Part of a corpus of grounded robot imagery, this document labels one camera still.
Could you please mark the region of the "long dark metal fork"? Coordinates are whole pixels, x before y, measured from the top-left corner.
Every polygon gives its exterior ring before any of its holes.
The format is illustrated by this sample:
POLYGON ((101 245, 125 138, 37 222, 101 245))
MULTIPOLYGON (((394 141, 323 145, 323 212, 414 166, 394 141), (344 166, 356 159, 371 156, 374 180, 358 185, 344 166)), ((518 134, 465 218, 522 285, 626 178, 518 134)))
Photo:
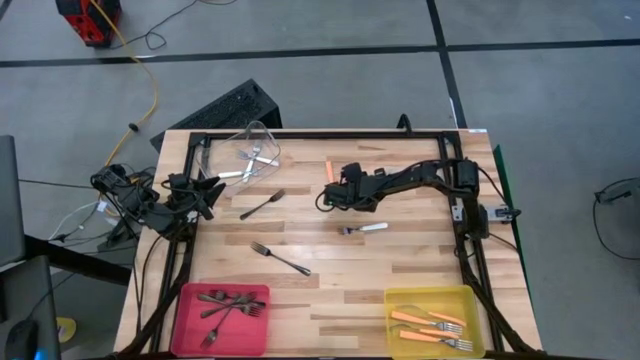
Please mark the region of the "long dark metal fork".
POLYGON ((298 271, 299 273, 301 273, 304 276, 309 277, 312 274, 312 272, 308 268, 300 266, 300 265, 297 265, 297 264, 294 264, 294 263, 292 263, 292 262, 290 262, 290 261, 288 261, 288 260, 286 260, 284 258, 281 258, 281 257, 275 255, 268 247, 266 247, 266 246, 264 246, 264 245, 262 245, 260 243, 252 242, 250 247, 256 253, 258 253, 258 254, 260 254, 262 256, 265 256, 265 257, 275 258, 278 261, 280 261, 280 262, 288 265, 289 267, 295 269, 296 271, 298 271))

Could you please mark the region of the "clear plastic bin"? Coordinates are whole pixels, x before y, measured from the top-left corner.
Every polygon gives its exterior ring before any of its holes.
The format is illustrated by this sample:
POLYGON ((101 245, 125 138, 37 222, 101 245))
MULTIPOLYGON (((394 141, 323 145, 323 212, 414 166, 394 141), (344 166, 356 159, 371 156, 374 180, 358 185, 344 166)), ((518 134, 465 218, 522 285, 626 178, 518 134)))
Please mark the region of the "clear plastic bin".
MULTIPOLYGON (((222 140, 212 140, 210 145, 205 145, 196 152, 198 157, 196 163, 205 178, 217 176, 220 172, 245 171, 248 160, 239 158, 237 151, 241 150, 251 154, 256 141, 262 142, 261 152, 258 156, 276 159, 281 165, 280 145, 267 127, 259 121, 249 123, 245 129, 234 135, 224 135, 222 140)), ((226 184, 225 194, 230 197, 265 180, 279 168, 280 166, 273 167, 255 162, 253 171, 259 171, 259 175, 251 176, 248 183, 243 182, 243 177, 220 178, 220 181, 226 184)))

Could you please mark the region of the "grey flat screen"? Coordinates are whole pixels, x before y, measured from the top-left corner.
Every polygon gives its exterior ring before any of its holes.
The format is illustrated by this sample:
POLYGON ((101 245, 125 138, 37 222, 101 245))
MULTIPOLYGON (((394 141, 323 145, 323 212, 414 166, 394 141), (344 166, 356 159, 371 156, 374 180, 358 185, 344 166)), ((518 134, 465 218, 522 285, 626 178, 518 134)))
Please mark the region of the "grey flat screen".
POLYGON ((24 237, 15 141, 0 135, 0 267, 23 258, 24 237))

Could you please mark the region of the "pink plastic bin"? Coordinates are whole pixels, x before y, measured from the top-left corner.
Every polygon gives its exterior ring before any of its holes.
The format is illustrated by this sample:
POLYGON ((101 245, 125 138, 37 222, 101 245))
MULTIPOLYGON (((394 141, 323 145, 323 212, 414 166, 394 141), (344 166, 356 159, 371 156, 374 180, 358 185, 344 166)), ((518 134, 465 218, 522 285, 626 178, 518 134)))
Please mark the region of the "pink plastic bin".
POLYGON ((270 289, 265 285, 188 283, 182 287, 170 351, 178 357, 240 356, 258 357, 265 353, 270 311, 270 289), (239 309, 232 312, 222 324, 217 340, 207 349, 200 345, 227 311, 222 310, 202 319, 200 313, 215 309, 219 304, 197 299, 198 294, 223 290, 229 295, 253 293, 255 299, 266 306, 259 317, 244 315, 239 309))

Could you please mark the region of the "upright side panel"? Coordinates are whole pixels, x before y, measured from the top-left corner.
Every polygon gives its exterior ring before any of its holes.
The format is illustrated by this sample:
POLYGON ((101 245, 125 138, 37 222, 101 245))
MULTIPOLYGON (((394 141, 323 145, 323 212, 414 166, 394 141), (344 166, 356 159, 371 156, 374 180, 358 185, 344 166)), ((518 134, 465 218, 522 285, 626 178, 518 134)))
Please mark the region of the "upright side panel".
MULTIPOLYGON (((506 202, 507 205, 509 205, 512 208, 514 208, 514 200, 513 200, 512 194, 511 194, 511 188, 510 188, 510 183, 509 183, 509 178, 508 178, 508 171, 507 171, 505 158, 504 158, 504 155, 503 155, 503 152, 502 152, 502 149, 501 149, 500 145, 497 145, 494 148, 493 156, 494 156, 494 160, 495 160, 495 163, 496 163, 496 168, 497 168, 498 176, 499 176, 500 183, 501 183, 501 186, 502 186, 502 194, 504 195, 505 202, 506 202)), ((514 219, 511 221, 511 229, 512 229, 512 233, 513 233, 513 236, 514 236, 514 241, 512 242, 512 245, 516 248, 517 253, 519 255, 520 264, 521 264, 523 276, 524 276, 524 279, 525 279, 525 284, 529 285, 529 279, 528 279, 528 276, 527 276, 525 258, 524 258, 524 255, 523 255, 523 252, 522 252, 522 249, 521 249, 521 237, 520 237, 520 234, 519 234, 517 216, 515 216, 514 219)))

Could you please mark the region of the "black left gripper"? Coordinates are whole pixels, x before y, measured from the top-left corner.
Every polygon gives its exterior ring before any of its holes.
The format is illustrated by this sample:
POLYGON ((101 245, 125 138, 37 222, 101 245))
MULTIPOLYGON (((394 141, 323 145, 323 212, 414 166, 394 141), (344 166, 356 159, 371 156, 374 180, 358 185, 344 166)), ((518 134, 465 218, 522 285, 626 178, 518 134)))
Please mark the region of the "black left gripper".
POLYGON ((214 206, 226 187, 219 176, 193 180, 184 174, 168 176, 168 190, 171 192, 168 207, 174 215, 186 215, 192 211, 205 220, 211 220, 214 206))

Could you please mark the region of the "black computer mouse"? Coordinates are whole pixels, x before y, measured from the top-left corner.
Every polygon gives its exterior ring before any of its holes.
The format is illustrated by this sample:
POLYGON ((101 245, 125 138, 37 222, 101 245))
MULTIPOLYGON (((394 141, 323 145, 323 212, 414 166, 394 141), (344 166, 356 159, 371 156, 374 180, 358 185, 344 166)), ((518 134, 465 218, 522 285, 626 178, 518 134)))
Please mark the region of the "black computer mouse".
POLYGON ((37 353, 38 324, 25 319, 9 331, 5 342, 6 360, 35 360, 37 353))

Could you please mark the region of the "red and black case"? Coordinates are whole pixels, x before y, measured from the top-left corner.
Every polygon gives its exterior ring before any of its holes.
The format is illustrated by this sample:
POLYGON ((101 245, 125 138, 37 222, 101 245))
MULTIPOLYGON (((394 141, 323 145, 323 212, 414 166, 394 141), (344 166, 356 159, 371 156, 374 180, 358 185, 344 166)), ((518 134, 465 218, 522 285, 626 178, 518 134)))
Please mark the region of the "red and black case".
POLYGON ((116 25, 122 12, 120 0, 55 0, 64 17, 87 47, 107 48, 115 36, 103 14, 116 25))

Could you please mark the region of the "yellow round disc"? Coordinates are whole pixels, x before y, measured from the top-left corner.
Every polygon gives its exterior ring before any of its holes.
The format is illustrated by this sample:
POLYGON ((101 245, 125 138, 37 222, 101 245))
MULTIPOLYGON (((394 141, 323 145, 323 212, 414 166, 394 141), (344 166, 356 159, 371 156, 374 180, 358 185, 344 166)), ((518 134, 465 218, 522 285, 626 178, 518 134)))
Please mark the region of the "yellow round disc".
POLYGON ((60 344, 69 342, 77 332, 77 322, 69 317, 57 317, 57 333, 60 344))

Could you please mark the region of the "black perforated computer case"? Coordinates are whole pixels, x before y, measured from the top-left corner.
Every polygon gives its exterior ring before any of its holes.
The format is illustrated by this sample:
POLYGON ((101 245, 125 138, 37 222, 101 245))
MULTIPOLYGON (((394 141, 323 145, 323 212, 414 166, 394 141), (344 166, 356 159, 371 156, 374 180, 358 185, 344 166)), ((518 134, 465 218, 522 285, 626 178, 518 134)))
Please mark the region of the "black perforated computer case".
POLYGON ((277 103, 253 79, 205 105, 169 130, 241 129, 260 121, 269 129, 283 127, 277 103))

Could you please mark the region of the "yellow plastic bin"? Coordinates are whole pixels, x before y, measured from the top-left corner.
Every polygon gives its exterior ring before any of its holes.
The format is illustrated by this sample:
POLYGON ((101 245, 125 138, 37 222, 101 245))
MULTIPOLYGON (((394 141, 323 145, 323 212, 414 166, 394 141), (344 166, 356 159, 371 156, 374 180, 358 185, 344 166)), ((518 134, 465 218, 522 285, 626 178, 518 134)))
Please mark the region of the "yellow plastic bin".
POLYGON ((394 360, 479 359, 486 354, 475 296, 468 286, 390 288, 384 293, 384 309, 387 345, 390 356, 394 360), (419 310, 399 308, 401 305, 415 305, 428 311, 449 315, 465 321, 467 326, 462 327, 462 335, 457 335, 455 338, 453 336, 433 337, 471 341, 474 345, 473 350, 467 352, 454 349, 442 343, 429 343, 400 338, 399 332, 403 329, 389 329, 392 325, 406 324, 414 328, 438 329, 432 326, 394 320, 390 316, 392 311, 407 313, 435 322, 445 322, 444 320, 422 313, 419 310))

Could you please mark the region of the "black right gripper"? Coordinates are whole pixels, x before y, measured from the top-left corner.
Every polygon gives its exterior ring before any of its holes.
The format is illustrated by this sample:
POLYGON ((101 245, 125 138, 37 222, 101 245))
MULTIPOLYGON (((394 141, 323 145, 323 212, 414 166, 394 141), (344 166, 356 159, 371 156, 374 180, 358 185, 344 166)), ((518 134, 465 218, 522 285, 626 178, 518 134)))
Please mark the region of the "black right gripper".
POLYGON ((347 208, 376 208, 383 199, 378 187, 383 179, 383 169, 377 168, 372 175, 363 171, 359 163, 350 163, 343 167, 343 180, 347 186, 346 200, 344 188, 339 184, 325 186, 324 204, 327 206, 345 206, 347 208))

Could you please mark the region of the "black floor beam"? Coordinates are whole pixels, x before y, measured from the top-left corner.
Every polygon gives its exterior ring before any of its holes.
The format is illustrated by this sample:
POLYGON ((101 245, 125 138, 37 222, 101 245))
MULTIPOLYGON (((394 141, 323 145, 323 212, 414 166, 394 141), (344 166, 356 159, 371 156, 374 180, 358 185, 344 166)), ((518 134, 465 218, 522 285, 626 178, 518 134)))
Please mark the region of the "black floor beam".
POLYGON ((127 286, 131 270, 89 255, 51 244, 32 236, 25 236, 25 258, 46 256, 51 266, 93 279, 127 286))

